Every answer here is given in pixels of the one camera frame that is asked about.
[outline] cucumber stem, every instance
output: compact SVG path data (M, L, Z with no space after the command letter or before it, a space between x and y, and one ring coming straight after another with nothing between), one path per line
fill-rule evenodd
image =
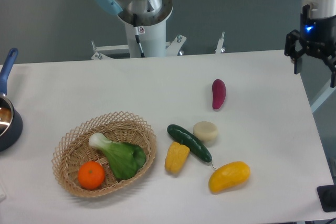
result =
M216 169L216 168L214 167L214 165L212 164L212 161L211 161L211 166L212 166L213 169Z

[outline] saucepan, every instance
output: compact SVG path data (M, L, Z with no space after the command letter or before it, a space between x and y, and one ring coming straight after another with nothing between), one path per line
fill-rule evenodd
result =
M14 109L7 96L7 80L18 55L12 48L0 71L0 152L12 146L20 137L23 123L20 114Z

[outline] green cucumber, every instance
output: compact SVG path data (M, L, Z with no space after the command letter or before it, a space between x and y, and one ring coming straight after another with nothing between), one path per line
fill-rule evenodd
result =
M192 133L176 124L171 124L167 127L169 135L178 143L187 146L192 153L199 157L204 162L211 162L212 157L204 144Z

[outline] sweet potato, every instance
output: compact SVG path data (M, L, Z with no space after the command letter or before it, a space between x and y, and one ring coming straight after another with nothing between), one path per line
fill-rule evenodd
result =
M222 80L216 79L212 83L212 108L218 110L224 103L226 87Z

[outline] bok choy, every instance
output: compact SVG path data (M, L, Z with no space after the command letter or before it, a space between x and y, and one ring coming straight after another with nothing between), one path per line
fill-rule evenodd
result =
M140 146L110 141L102 133L92 134L89 145L103 152L117 179L134 177L146 162L146 154Z

